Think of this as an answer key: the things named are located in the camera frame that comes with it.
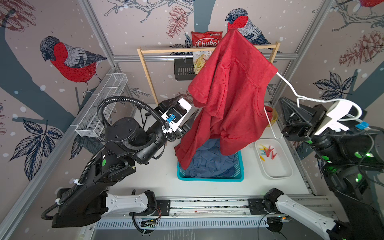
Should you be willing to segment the white wire hanger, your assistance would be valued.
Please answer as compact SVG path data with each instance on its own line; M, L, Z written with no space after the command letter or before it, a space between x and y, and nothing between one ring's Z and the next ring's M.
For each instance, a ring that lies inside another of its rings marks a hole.
M333 98L333 99L331 98L331 99L328 99L328 100L325 100L325 99L314 99L314 98L310 98L310 97L307 97L307 96L300 95L300 94L297 93L297 91L295 90L293 85L285 77L283 77L280 73L276 73L276 76L279 77L280 80L282 80L292 90L294 96L296 97L294 102L297 104L298 107L300 107L301 105L304 105L304 106L308 106L308 107L313 108L315 105L323 105L328 110L333 105L335 99L342 99L342 98ZM349 119L350 117L355 116L356 113L357 113L357 110L354 107L352 107L352 109L350 110L349 114L347 116L343 117L343 119ZM355 121L346 121L346 122L341 122L341 123L344 124L345 126L347 126L346 124L349 123L349 122L358 122L361 119L361 117L359 119L355 120ZM270 129L271 134L273 135L274 139L280 140L280 139L285 138L282 133L280 133L280 135L277 135L277 133L274 131L272 125L269 127L269 129ZM324 136L326 130L322 134L320 134L319 136L315 136L314 135L312 138Z

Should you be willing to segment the slate blue t-shirt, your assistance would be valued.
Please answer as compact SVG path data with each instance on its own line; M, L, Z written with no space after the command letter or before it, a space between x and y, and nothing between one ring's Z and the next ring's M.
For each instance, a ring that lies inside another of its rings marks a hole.
M185 177L195 179L229 179L236 173L239 163L236 155L221 154L219 139L209 139L194 155L190 166L185 170Z

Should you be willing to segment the red clothespin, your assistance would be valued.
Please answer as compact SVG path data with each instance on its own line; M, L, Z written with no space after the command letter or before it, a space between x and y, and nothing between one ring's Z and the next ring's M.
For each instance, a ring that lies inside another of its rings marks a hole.
M277 156L277 153L274 154L274 151L272 151L272 152L271 152L271 159L274 160L276 156Z
M269 158L271 156L272 151L273 151L273 149L264 148L264 152L265 152L265 155L267 156L267 158Z

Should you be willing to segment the dark red t-shirt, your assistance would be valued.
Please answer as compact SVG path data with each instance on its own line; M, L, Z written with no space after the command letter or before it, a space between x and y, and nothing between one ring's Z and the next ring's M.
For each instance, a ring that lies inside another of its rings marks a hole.
M175 147L183 169L209 139L219 139L221 154L230 156L262 136L269 124L265 95L277 72L238 30L226 33L188 87L201 111Z

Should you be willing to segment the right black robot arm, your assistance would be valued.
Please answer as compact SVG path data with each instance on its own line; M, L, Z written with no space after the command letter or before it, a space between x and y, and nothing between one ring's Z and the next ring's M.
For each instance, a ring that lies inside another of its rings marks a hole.
M353 127L362 110L352 115L356 105L345 99L332 100L330 108L316 101L311 108L283 97L280 105L286 123L282 135L309 146L324 162L324 180L348 222L324 217L276 188L264 196L266 212L288 215L325 240L383 239L384 221L372 197L373 180L368 177L368 172L384 170L383 129Z

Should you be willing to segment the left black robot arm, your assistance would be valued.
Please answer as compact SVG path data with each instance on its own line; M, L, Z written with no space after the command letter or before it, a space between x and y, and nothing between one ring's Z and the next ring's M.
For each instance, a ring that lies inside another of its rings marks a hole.
M110 124L105 109L113 103L131 103L150 114L155 122L144 129L134 118L125 117ZM105 128L105 145L86 164L70 189L60 189L55 203L43 211L41 218L53 228L84 227L112 213L128 213L132 218L162 215L155 193L132 192L129 196L108 194L109 187L136 172L136 164L147 165L159 159L166 143L182 138L195 120L189 115L192 106L182 96L162 101L156 108L126 96L102 100L97 116Z

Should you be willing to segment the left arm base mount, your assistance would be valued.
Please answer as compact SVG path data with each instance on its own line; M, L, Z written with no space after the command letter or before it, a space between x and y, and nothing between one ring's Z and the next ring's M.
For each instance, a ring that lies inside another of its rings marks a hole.
M169 216L170 214L170 208L171 208L171 201L170 200L156 200L156 203L149 203L148 208L143 211L142 213L129 213L129 216L135 216L135 217L158 217L158 216Z

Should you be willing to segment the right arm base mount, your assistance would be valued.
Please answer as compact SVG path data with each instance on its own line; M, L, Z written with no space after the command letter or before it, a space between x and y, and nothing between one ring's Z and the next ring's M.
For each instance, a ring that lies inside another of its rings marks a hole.
M278 211L276 203L273 203L270 200L264 199L248 199L248 208L250 209L251 215L282 215Z

